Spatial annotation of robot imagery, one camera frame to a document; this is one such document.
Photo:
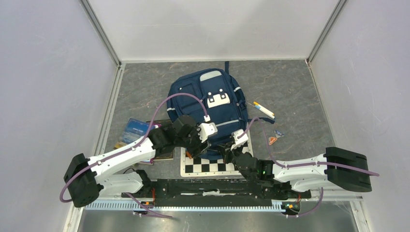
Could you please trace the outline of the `black hardcover book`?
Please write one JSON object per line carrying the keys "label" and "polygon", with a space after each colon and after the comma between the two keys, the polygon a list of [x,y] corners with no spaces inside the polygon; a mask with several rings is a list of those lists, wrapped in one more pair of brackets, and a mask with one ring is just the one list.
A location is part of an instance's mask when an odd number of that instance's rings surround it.
{"label": "black hardcover book", "polygon": [[174,146],[173,128],[170,120],[157,120],[153,123],[161,124],[161,127],[151,130],[149,127],[149,133],[145,142],[151,142],[151,149],[155,152],[150,153],[148,159],[154,160],[172,160]]}

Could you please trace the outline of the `navy blue backpack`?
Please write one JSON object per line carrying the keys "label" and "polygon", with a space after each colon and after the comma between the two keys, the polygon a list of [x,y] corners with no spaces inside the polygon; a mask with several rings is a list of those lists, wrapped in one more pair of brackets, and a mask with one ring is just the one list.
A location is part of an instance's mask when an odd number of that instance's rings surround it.
{"label": "navy blue backpack", "polygon": [[178,78],[171,84],[169,95],[173,98],[166,107],[172,121],[189,115],[201,124],[206,109],[211,122],[216,124],[218,132],[208,139],[211,146],[200,156],[202,159],[221,159],[217,145],[229,142],[231,133],[245,130],[251,121],[244,92],[229,73],[229,62],[225,62],[224,69],[210,68]]}

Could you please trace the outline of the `blue landscape cover book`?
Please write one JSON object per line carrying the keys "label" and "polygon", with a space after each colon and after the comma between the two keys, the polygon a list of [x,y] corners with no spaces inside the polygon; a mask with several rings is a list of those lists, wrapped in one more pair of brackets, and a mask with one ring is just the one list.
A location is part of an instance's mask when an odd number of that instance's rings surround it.
{"label": "blue landscape cover book", "polygon": [[149,123],[130,118],[113,149],[121,148],[143,137],[148,126]]}

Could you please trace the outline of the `purple book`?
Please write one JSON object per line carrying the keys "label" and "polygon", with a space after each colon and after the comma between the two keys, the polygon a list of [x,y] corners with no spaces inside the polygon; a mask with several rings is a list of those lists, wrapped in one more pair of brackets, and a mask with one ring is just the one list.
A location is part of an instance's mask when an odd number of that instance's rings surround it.
{"label": "purple book", "polygon": [[[151,126],[151,130],[153,130],[153,129],[157,129],[157,128],[159,128],[159,127],[161,127],[161,124],[159,124],[159,123],[153,123],[153,125]],[[139,162],[140,164],[148,164],[148,165],[152,165],[153,164],[153,158],[151,158],[151,159],[145,159],[145,160],[142,160],[142,161],[140,161]]]}

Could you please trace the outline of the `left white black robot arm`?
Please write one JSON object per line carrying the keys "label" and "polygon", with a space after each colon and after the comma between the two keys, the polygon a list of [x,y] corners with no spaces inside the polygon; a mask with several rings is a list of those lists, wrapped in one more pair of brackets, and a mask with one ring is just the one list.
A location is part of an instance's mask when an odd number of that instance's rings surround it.
{"label": "left white black robot arm", "polygon": [[145,172],[118,172],[169,153],[176,147],[185,148],[192,156],[200,156],[210,147],[208,139],[217,132],[215,123],[209,120],[198,124],[191,116],[181,116],[174,122],[150,129],[147,135],[111,152],[89,158],[80,153],[72,158],[63,177],[65,186],[60,201],[67,202],[63,198],[66,191],[70,195],[68,201],[76,208],[87,206],[104,195],[137,193],[146,197],[152,191],[152,184]]}

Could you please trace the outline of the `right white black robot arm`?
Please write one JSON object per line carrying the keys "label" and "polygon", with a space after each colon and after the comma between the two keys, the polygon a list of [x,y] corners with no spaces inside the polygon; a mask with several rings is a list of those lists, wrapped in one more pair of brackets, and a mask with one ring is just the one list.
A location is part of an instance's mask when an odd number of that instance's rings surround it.
{"label": "right white black robot arm", "polygon": [[308,159],[290,161],[263,160],[240,148],[219,145],[225,163],[232,163],[248,181],[266,187],[277,187],[285,197],[316,188],[338,187],[351,192],[371,192],[365,155],[338,147],[327,147],[325,153]]}

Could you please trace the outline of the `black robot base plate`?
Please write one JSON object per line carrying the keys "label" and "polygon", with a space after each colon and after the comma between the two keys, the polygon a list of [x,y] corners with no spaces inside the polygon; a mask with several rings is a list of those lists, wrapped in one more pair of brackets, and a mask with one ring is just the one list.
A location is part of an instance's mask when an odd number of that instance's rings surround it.
{"label": "black robot base plate", "polygon": [[288,183],[263,186],[245,179],[157,179],[132,196],[152,198],[155,206],[271,206],[272,201],[310,199],[311,192],[293,191]]}

